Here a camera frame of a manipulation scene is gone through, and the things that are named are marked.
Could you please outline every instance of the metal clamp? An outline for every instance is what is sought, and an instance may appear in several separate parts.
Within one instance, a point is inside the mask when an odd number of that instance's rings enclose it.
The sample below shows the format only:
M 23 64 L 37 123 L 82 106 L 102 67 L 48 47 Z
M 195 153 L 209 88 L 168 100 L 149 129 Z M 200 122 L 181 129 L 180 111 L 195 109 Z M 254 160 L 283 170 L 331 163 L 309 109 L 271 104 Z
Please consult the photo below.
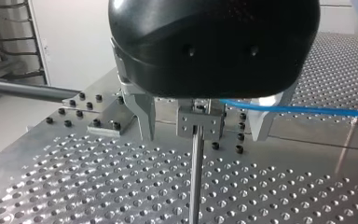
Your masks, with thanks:
M 185 138 L 192 138 L 195 126 L 203 127 L 205 140 L 218 141 L 222 135 L 225 105 L 218 100 L 211 100 L 208 113 L 198 113 L 192 108 L 192 101 L 179 100 L 176 118 L 176 134 Z
M 89 124 L 88 131 L 108 137 L 120 137 L 134 118 L 135 115 L 116 99 L 97 119 Z
M 257 98 L 252 100 L 252 104 L 255 105 L 288 105 L 293 98 L 298 81 L 296 81 L 286 91 L 272 95 L 265 98 Z M 252 138 L 254 141 L 265 141 L 269 136 L 269 130 L 276 113 L 264 112 L 264 111 L 248 111 L 248 120 L 252 131 Z

